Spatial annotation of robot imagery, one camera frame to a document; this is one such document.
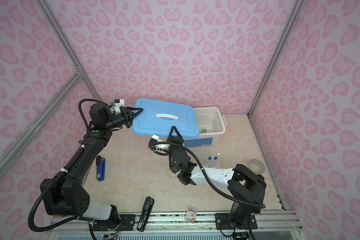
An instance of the blue lid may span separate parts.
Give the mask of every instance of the blue lid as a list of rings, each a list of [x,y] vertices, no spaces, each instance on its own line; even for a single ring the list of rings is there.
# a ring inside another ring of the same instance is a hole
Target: blue lid
[[[135,108],[143,108],[132,122],[132,130],[139,135],[168,137],[172,126],[175,126],[183,138],[197,138],[195,111],[191,106],[139,98]]]

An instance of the aluminum frame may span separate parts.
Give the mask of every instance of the aluminum frame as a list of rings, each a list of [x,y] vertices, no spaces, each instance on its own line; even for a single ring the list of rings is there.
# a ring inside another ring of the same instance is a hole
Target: aluminum frame
[[[65,52],[67,53],[67,56],[69,60],[72,62],[72,64],[76,67],[77,71],[81,71],[84,75],[84,83],[86,87],[88,88],[90,94],[92,97],[96,100],[101,100],[100,95],[96,91],[95,87],[93,86],[91,80],[89,79],[87,73],[85,72],[85,69],[81,65],[78,57],[76,56],[75,52],[73,51],[73,48],[71,44],[69,43],[68,38],[65,36],[64,32],[62,31],[55,14],[51,10],[51,7],[49,6],[48,2],[46,0],[34,0],[34,2],[38,5],[39,9],[43,13],[44,18],[47,20],[49,26],[55,33],[56,37],[62,44],[62,47],[64,48]]]
[[[75,88],[76,84],[83,79],[82,73],[75,73],[68,83],[48,103],[43,112],[24,130],[23,134],[14,143],[11,149],[0,158],[0,180],[11,168],[21,153],[28,147],[37,133],[55,113],[56,109],[65,100],[66,96]]]
[[[36,5],[39,7],[55,36],[61,43],[69,60],[76,67],[77,72],[72,76],[72,78],[67,82],[67,84],[59,91],[59,93],[48,103],[44,108],[43,112],[28,126],[28,128],[23,132],[21,137],[14,143],[13,147],[0,157],[0,180],[14,164],[23,150],[29,145],[33,140],[39,130],[44,126],[44,124],[49,120],[49,118],[54,114],[56,109],[64,101],[65,97],[72,91],[76,86],[79,79],[83,80],[87,89],[93,98],[101,100],[99,94],[94,88],[91,80],[86,74],[84,68],[82,67],[78,57],[72,49],[72,46],[69,43],[68,38],[65,36],[64,32],[60,28],[54,13],[52,12],[49,4],[46,0],[34,0]]]
[[[280,203],[282,205],[282,208],[286,209],[286,210],[288,209],[287,204],[286,204],[286,202],[284,200],[283,195],[281,194],[279,184],[278,184],[278,182],[276,180],[273,169],[272,169],[272,167],[270,165],[270,161],[269,161],[268,157],[265,154],[264,146],[260,141],[259,135],[258,135],[258,133],[256,131],[256,128],[253,125],[253,121],[252,121],[251,117],[252,117],[252,115],[254,113],[254,110],[256,109],[257,104],[259,103],[261,95],[264,92],[265,85],[268,83],[269,78],[271,77],[271,73],[272,73],[274,67],[276,66],[276,63],[277,63],[279,57],[282,54],[284,46],[286,45],[286,43],[288,42],[289,37],[292,34],[294,26],[296,25],[296,22],[298,21],[298,18],[300,16],[301,12],[302,12],[302,9],[304,8],[305,3],[306,3],[306,0],[296,0],[296,2],[294,3],[291,14],[289,15],[289,18],[287,20],[287,24],[285,25],[285,27],[283,29],[283,32],[282,32],[282,34],[280,36],[280,39],[278,41],[278,44],[276,46],[276,49],[275,49],[275,51],[274,51],[274,53],[273,53],[273,55],[271,57],[271,61],[269,62],[269,65],[268,65],[268,67],[266,69],[266,73],[264,74],[264,77],[261,80],[260,87],[256,92],[256,95],[254,97],[254,101],[251,104],[250,110],[249,110],[249,112],[247,114],[248,121],[249,121],[249,123],[251,125],[253,134],[254,134],[254,136],[256,138],[256,141],[257,141],[257,144],[258,144],[258,146],[260,148],[261,155],[263,156],[264,162],[266,163],[266,167],[270,171],[269,175],[271,176],[271,180],[273,182],[273,185],[275,186],[276,194],[278,195],[278,197],[280,199]]]
[[[300,13],[305,5],[305,2],[306,2],[306,0],[296,0],[296,2],[294,3],[294,5],[292,7],[292,11],[289,14],[289,18],[287,20],[287,24],[285,25],[285,27],[283,29],[280,39],[276,45],[275,51],[273,52],[273,55],[269,62],[269,65],[265,71],[264,77],[261,80],[259,89],[256,92],[253,103],[251,104],[250,110],[248,112],[248,116],[251,116],[253,114],[254,109],[260,99],[260,96],[264,91],[264,86],[268,82],[269,77],[271,76],[271,72],[273,71],[273,68],[276,65],[277,60],[279,59],[284,46],[286,45],[289,37],[291,36],[293,28],[296,25],[296,22],[298,21],[298,18],[299,18]]]
[[[144,233],[192,233],[192,232],[219,232],[216,229],[215,215],[216,213],[229,213],[228,211],[218,212],[198,212],[196,222],[189,224],[184,221],[186,212],[153,212],[150,214]],[[139,222],[139,212],[119,213],[119,214],[135,214],[135,225],[133,231],[125,231],[123,233],[140,233],[136,227]],[[302,231],[301,224],[294,211],[283,210],[263,210],[260,214],[255,214],[259,231]],[[59,222],[67,217],[55,216],[51,224]],[[245,230],[236,230],[236,232],[244,232]],[[49,234],[80,234],[88,232],[88,222],[72,221],[60,225],[52,230],[47,231]],[[109,231],[96,232],[96,234],[109,233]]]

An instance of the cooler box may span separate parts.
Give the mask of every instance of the cooler box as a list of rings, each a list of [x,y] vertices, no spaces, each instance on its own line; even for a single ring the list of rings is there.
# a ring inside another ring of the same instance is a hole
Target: cooler box
[[[194,108],[199,130],[196,139],[186,139],[185,147],[214,146],[225,132],[227,123],[216,107]]]
[[[166,140],[172,126],[175,126],[184,139],[199,136],[195,111],[191,106],[139,98],[135,108],[143,108],[143,112],[132,122],[132,130],[138,135],[156,134]]]

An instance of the small plastic bag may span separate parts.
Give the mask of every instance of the small plastic bag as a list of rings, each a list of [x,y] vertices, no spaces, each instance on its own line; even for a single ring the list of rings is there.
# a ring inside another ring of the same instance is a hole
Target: small plastic bag
[[[197,208],[187,206],[187,213],[185,214],[185,221],[194,224],[197,216]]]

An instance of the white robotic arm segment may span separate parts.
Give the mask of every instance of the white robotic arm segment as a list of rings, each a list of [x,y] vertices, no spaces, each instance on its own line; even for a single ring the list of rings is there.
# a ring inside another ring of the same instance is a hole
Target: white robotic arm segment
[[[213,183],[217,187],[227,188],[228,181],[232,179],[234,171],[232,168],[229,169],[217,169],[204,167],[204,170]],[[208,184],[199,166],[193,168],[191,172],[191,180],[195,184]]]

